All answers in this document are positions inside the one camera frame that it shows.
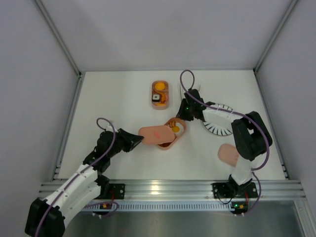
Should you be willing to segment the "white fried egg toy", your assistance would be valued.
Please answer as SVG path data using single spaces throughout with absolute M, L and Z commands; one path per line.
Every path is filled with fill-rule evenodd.
M 177 136 L 179 136 L 180 134 L 183 133 L 184 127 L 183 127 L 182 124 L 176 123 L 176 126 L 172 128 L 172 131 L 173 131 L 174 134 L 176 134 Z

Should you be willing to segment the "small brown toy meat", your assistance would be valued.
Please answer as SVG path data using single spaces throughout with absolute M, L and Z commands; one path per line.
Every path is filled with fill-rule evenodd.
M 171 127 L 171 128 L 173 128 L 173 127 L 175 127 L 176 126 L 176 121 L 171 121 L 170 123 L 169 123 L 169 126 Z

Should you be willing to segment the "striped round plate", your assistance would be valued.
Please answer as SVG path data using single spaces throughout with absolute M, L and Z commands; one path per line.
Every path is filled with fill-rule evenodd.
M 212 106 L 229 110 L 229 111 L 233 111 L 233 108 L 225 104 L 214 104 Z M 208 130 L 210 133 L 217 136 L 229 136 L 229 135 L 232 135 L 233 133 L 231 128 L 225 128 L 213 122 L 202 121 L 201 124 L 204 126 L 206 130 Z

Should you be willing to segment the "brown toy sausage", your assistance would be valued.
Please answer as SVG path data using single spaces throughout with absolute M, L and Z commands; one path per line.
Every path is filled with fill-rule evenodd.
M 161 144 L 162 147 L 168 147 L 171 143 L 163 143 Z

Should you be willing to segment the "black white sushi roll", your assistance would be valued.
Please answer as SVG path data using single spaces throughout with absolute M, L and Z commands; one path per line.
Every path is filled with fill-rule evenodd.
M 159 102 L 160 101 L 160 94 L 153 94 L 152 95 L 152 101 L 153 102 Z

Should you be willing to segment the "orange round toy food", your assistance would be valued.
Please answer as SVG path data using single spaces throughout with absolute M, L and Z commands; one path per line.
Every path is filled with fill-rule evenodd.
M 158 82 L 155 84 L 155 90 L 165 90 L 165 83 L 164 82 Z

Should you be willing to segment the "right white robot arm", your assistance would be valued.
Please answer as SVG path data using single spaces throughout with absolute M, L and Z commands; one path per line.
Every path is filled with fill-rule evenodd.
M 177 117 L 185 121 L 198 119 L 221 127 L 233 135 L 233 149 L 238 158 L 235 169 L 229 176 L 232 187 L 247 185 L 254 176 L 253 172 L 262 169 L 269 160 L 273 141 L 256 111 L 242 114 L 216 106 L 212 102 L 205 103 L 198 90 L 189 89 L 184 93 Z

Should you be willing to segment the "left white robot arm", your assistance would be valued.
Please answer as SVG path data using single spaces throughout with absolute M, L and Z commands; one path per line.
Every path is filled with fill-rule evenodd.
M 63 236 L 69 223 L 87 204 L 108 194 L 109 179 L 103 173 L 111 158 L 121 151 L 132 151 L 143 139 L 123 129 L 103 131 L 77 171 L 56 191 L 32 202 L 25 233 L 30 237 Z

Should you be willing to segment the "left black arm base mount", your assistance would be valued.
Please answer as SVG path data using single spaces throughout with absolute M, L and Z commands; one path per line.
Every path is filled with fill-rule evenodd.
M 124 199 L 124 196 L 125 196 L 125 184 L 108 183 L 101 187 L 101 192 L 100 192 L 100 195 L 97 197 L 97 199 L 121 200 L 121 199 Z

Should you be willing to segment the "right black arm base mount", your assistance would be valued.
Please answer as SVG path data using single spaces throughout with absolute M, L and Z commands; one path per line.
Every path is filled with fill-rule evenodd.
M 213 196 L 220 199 L 230 198 L 257 198 L 258 191 L 254 182 L 243 184 L 241 186 L 232 182 L 218 182 L 212 184 Z

